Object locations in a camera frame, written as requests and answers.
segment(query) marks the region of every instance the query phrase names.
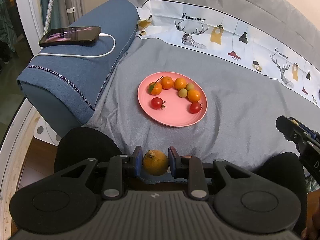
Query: person's leg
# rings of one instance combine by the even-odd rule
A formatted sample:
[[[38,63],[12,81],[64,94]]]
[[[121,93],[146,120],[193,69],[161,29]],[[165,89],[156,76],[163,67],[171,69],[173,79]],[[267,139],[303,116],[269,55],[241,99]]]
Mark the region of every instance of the person's leg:
[[[54,161],[54,172],[87,158],[108,162],[111,157],[121,154],[113,140],[104,133],[89,127],[77,127],[61,139]]]
[[[306,227],[307,189],[302,164],[294,153],[282,153],[268,159],[255,172],[276,184],[291,190],[301,202],[301,213],[293,231],[300,236]]]

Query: small orange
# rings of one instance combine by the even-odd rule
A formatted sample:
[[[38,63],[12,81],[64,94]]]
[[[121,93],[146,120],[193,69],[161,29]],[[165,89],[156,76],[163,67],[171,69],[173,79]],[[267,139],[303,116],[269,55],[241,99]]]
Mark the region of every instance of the small orange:
[[[173,87],[173,80],[171,77],[163,77],[161,80],[161,85],[163,89],[170,89]]]
[[[174,87],[178,90],[186,88],[187,82],[184,78],[177,78],[174,82]]]
[[[195,89],[190,89],[188,91],[188,99],[191,102],[198,102],[201,98],[200,92],[198,90]]]
[[[151,85],[154,85],[154,87],[151,91],[149,90],[149,93],[153,96],[159,95],[162,91],[162,85],[159,82],[152,82],[149,84],[149,89]]]

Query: plate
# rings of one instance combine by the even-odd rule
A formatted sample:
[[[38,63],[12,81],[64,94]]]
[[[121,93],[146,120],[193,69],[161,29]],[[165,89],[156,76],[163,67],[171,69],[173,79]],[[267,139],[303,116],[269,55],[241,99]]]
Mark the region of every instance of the plate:
[[[187,83],[193,83],[195,89],[201,93],[201,99],[199,103],[202,105],[202,109],[199,113],[192,114],[189,112],[191,102],[188,98],[181,98],[178,95],[178,90],[174,87],[166,90],[163,89],[162,92],[153,96],[148,93],[149,84],[155,82],[161,76],[169,76],[175,81],[179,77],[183,77]],[[153,109],[151,107],[152,98],[159,97],[163,101],[166,101],[164,105],[166,108],[162,109]],[[142,109],[149,115],[153,120],[171,127],[184,127],[193,125],[199,122],[207,112],[207,97],[203,92],[202,88],[194,82],[191,78],[188,78],[182,74],[175,72],[158,72],[147,76],[138,87],[138,101]]]

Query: blue sofa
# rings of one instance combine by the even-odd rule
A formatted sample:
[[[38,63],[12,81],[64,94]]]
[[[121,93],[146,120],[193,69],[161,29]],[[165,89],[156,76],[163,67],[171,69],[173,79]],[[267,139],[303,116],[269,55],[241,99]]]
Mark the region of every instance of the blue sofa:
[[[137,10],[130,2],[109,0],[71,27],[100,26],[102,33],[116,40],[111,54],[100,58],[37,56],[17,78],[27,99],[59,136],[90,119],[119,59],[135,38],[137,20]],[[52,46],[41,52],[100,55],[112,46],[110,37],[100,37],[92,46]]]

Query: plate rim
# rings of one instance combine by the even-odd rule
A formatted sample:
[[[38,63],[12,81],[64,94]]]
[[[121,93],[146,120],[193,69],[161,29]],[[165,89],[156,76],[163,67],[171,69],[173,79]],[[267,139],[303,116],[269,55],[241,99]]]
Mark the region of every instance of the plate rim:
[[[141,84],[144,82],[145,79],[147,79],[148,77],[150,77],[150,76],[152,76],[152,75],[160,74],[160,73],[173,73],[173,74],[178,74],[178,75],[184,76],[184,77],[190,79],[193,83],[197,84],[198,87],[200,87],[202,93],[204,94],[204,98],[205,98],[205,101],[207,102],[207,104],[206,104],[206,108],[205,108],[204,114],[202,115],[202,117],[201,117],[198,121],[193,122],[193,123],[188,124],[188,125],[174,125],[174,126],[172,126],[172,125],[168,125],[168,124],[166,124],[166,123],[163,123],[163,122],[161,122],[161,121],[158,121],[158,120],[156,120],[155,118],[153,118],[152,116],[150,116],[149,114],[147,114],[146,110],[144,109],[144,107],[142,106],[142,104],[141,104],[141,102],[140,102],[140,98],[139,98],[140,87],[141,87]],[[201,120],[203,119],[203,117],[205,116],[205,114],[207,113],[207,110],[208,110],[208,100],[207,100],[207,96],[205,95],[202,87],[201,87],[197,82],[195,82],[193,79],[189,78],[188,76],[183,75],[183,74],[180,74],[180,73],[177,73],[177,72],[172,72],[172,71],[160,71],[160,72],[152,73],[152,74],[146,76],[146,77],[140,82],[140,84],[139,84],[139,86],[138,86],[137,97],[138,97],[138,102],[139,102],[141,108],[143,109],[143,111],[144,111],[151,119],[155,120],[156,122],[158,122],[158,123],[160,123],[160,124],[163,124],[163,125],[169,126],[169,127],[188,127],[188,126],[194,125],[194,124],[196,124],[197,122],[199,122],[199,121],[201,121]]]

